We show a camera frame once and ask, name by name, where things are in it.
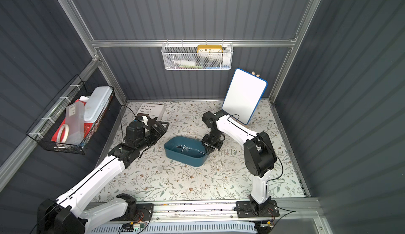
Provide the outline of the teal plastic storage tray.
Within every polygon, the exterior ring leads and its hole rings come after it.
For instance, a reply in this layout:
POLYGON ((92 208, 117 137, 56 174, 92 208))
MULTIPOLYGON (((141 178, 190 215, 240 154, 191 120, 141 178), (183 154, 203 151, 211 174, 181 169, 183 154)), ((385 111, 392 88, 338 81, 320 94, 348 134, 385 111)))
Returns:
POLYGON ((164 144, 164 149, 167 158, 194 167, 202 166, 208 159, 208 153, 201 141, 192 138, 174 137, 164 144), (181 152, 177 145, 186 145, 189 147, 189 151, 181 152))

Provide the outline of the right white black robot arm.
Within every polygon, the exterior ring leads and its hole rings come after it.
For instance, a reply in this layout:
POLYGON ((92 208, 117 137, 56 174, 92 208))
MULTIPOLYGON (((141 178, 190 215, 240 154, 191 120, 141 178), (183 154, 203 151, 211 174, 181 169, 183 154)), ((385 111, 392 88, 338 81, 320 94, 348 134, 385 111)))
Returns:
POLYGON ((224 111, 206 112, 203 123, 211 130, 201 141, 207 154, 220 150, 225 136, 231 137, 242 148, 245 166, 252 178, 252 191, 249 196, 251 211, 255 215, 269 210, 271 196, 268 194, 268 182, 279 157, 266 132, 254 132, 239 123, 239 116, 224 111))

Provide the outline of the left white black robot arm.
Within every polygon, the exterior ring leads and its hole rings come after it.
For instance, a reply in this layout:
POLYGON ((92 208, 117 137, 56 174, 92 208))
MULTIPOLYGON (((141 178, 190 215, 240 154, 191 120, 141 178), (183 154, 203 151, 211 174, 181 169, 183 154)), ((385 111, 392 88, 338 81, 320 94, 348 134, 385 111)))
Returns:
POLYGON ((111 220, 135 220, 139 215, 137 200, 125 193, 90 210, 86 207, 102 188, 154 146, 168 127, 168 122, 161 121, 150 125, 131 122, 121 143, 94 170, 55 200, 46 199, 39 205, 32 229, 38 234, 87 234, 111 220))

